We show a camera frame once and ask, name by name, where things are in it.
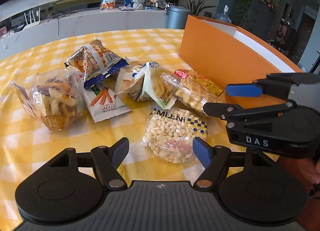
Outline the water bottle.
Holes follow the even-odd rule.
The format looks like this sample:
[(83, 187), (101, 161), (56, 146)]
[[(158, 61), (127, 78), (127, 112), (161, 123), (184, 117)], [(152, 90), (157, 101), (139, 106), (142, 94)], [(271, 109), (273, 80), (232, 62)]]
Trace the water bottle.
[(217, 14), (214, 16), (214, 19), (215, 19), (215, 20), (218, 20), (218, 21), (221, 21), (221, 22), (225, 22), (225, 23), (231, 24), (232, 21), (231, 21), (231, 19), (230, 19), (229, 16), (228, 16), (228, 10), (229, 10), (229, 6), (228, 6), (228, 5), (225, 5), (225, 7), (224, 7), (224, 9), (223, 9), (223, 12), (222, 12), (222, 13), (217, 13)]

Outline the clear bag of white puffs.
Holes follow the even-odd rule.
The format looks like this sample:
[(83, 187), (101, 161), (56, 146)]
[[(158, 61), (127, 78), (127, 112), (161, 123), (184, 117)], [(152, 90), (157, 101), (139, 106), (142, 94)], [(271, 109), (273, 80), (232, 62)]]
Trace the clear bag of white puffs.
[(145, 132), (141, 140), (154, 155), (171, 163), (196, 161), (193, 139), (207, 139), (208, 125), (203, 117), (189, 110), (171, 108), (164, 110), (154, 106), (146, 119)]

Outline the white carrot stick snack bag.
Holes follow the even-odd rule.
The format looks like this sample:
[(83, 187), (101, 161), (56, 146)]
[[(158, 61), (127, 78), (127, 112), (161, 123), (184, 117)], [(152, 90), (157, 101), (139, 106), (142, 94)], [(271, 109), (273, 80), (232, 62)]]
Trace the white carrot stick snack bag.
[(105, 84), (84, 89), (82, 97), (95, 123), (131, 112), (131, 109)]

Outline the potato sticks snack bag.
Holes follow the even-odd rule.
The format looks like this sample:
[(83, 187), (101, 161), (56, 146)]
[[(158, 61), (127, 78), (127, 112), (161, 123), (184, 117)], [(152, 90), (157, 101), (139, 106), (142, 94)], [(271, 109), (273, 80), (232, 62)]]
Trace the potato sticks snack bag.
[(131, 61), (120, 69), (115, 85), (116, 94), (127, 93), (137, 102), (153, 100), (162, 109), (170, 109), (176, 98), (161, 79), (161, 76), (168, 74), (171, 71), (155, 61), (143, 65)]

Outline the blue patterned snack bag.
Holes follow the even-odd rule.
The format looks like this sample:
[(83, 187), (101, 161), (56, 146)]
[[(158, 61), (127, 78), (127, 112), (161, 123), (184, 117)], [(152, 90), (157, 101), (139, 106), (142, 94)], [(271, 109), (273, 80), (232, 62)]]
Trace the blue patterned snack bag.
[(88, 89), (116, 74), (129, 63), (112, 50), (106, 48), (101, 40), (93, 40), (83, 45), (65, 62), (82, 73), (84, 88)]

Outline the orange storage box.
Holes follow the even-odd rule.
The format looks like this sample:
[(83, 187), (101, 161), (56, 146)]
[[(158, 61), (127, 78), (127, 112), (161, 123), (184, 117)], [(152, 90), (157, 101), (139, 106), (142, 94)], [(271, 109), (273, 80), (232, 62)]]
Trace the orange storage box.
[(282, 53), (241, 27), (188, 16), (179, 51), (193, 70), (224, 88), (251, 83), (269, 73), (300, 73)]

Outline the mixed veggie chips bag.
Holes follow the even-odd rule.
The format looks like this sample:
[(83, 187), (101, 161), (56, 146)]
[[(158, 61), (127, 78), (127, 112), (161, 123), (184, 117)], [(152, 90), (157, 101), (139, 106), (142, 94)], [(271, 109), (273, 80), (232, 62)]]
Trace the mixed veggie chips bag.
[(13, 88), (26, 113), (50, 131), (67, 129), (85, 119), (83, 82), (73, 67), (37, 74), (28, 88), (17, 83), (13, 83)]

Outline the white marble tv cabinet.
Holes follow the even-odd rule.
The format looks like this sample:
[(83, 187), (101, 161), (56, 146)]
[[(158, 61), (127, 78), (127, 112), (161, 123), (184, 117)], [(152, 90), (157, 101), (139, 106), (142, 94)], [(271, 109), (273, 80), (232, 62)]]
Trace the white marble tv cabinet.
[(67, 37), (111, 30), (165, 28), (164, 10), (89, 10), (67, 17), (42, 20), (39, 25), (1, 39), (1, 59)]

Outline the green potted plant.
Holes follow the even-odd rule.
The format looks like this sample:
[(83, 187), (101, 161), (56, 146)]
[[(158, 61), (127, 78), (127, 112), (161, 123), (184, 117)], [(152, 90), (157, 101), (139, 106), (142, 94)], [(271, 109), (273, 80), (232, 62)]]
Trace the green potted plant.
[(209, 1), (211, 0), (184, 0), (183, 3), (178, 3), (178, 6), (190, 10), (193, 16), (199, 16), (205, 9), (216, 7), (216, 5), (207, 5)]

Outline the white wifi router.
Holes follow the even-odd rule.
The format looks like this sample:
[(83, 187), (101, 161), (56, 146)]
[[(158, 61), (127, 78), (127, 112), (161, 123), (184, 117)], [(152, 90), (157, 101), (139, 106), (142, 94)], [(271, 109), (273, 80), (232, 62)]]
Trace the white wifi router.
[(23, 30), (38, 26), (41, 23), (41, 9), (39, 8), (36, 13), (33, 10), (29, 10), (29, 13), (24, 13), (25, 26)]

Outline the clear bag of crackers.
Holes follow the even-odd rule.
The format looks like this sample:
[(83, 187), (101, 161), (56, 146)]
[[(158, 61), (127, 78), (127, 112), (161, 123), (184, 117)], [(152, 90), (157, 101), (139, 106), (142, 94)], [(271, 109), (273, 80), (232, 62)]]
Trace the clear bag of crackers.
[(178, 101), (203, 116), (206, 115), (203, 109), (206, 103), (226, 101), (226, 94), (220, 86), (193, 70), (162, 73), (160, 79)]

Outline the grey metal trash bin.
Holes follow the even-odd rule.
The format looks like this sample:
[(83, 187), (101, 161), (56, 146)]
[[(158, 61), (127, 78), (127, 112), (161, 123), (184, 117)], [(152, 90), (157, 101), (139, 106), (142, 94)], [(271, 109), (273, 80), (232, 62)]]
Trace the grey metal trash bin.
[(184, 29), (187, 18), (191, 14), (191, 10), (185, 7), (170, 5), (167, 10), (167, 24), (168, 29)]

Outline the yellow checkered tablecloth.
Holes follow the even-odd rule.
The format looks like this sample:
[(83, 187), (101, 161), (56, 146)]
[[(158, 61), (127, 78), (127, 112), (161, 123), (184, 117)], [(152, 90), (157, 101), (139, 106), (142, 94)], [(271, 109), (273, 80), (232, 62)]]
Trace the yellow checkered tablecloth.
[(26, 86), (43, 72), (62, 68), (66, 59), (83, 44), (94, 39), (120, 56), (142, 63), (156, 61), (169, 70), (188, 68), (179, 57), (182, 30), (140, 29), (107, 31), (54, 41), (31, 48), (1, 61), (1, 230), (21, 223), (15, 202), (17, 186), (44, 163), (67, 147), (89, 152), (98, 145), (112, 145), (122, 137), (130, 141), (130, 151), (119, 167), (127, 183), (132, 180), (194, 182), (203, 172), (199, 162), (173, 164), (141, 146), (150, 102), (123, 98), (131, 112), (99, 123), (90, 115), (70, 129), (50, 132), (21, 105), (13, 83)]

